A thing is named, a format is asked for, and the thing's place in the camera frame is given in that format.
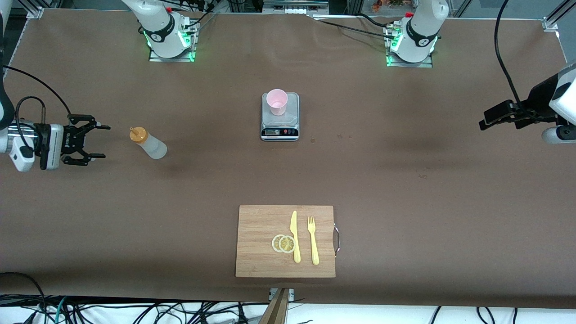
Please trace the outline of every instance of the plastic cup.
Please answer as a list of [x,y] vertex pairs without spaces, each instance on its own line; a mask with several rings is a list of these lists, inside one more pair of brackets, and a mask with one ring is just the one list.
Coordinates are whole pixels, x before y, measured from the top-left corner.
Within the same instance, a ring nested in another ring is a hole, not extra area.
[[280,89],[270,90],[266,95],[266,103],[270,106],[270,111],[280,116],[286,112],[286,104],[288,103],[288,94]]

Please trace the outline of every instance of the plastic bottle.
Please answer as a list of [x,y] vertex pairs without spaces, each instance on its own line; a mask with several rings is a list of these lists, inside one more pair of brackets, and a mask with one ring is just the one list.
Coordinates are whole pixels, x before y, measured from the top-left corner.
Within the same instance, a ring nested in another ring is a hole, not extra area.
[[166,144],[148,133],[144,127],[131,127],[130,139],[140,145],[144,152],[155,160],[163,158],[168,151]]

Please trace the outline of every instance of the wooden cutting board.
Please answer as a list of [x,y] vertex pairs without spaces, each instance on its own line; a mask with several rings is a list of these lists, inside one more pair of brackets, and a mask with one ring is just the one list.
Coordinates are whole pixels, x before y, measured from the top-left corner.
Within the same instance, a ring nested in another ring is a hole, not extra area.
[[[292,253],[272,248],[278,234],[290,235],[292,212],[298,214],[298,244],[302,261],[294,262]],[[308,217],[316,223],[316,245],[320,263],[312,264]],[[238,214],[236,277],[252,278],[334,278],[334,207],[241,205]]]

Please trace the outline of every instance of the yellow plastic knife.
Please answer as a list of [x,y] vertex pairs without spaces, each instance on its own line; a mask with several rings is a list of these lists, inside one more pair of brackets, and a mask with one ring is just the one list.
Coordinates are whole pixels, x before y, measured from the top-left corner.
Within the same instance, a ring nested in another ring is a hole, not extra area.
[[294,262],[300,263],[300,247],[298,246],[298,227],[296,226],[296,211],[292,213],[292,219],[290,220],[290,232],[294,237]]

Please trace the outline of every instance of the fork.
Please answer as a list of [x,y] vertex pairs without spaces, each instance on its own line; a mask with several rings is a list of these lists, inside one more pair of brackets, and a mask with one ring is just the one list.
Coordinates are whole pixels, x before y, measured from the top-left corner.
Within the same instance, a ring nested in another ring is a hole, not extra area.
[[318,257],[316,237],[314,236],[314,233],[316,232],[316,223],[314,223],[314,217],[308,217],[308,232],[310,232],[310,243],[312,244],[312,264],[317,266],[320,263],[320,258]]

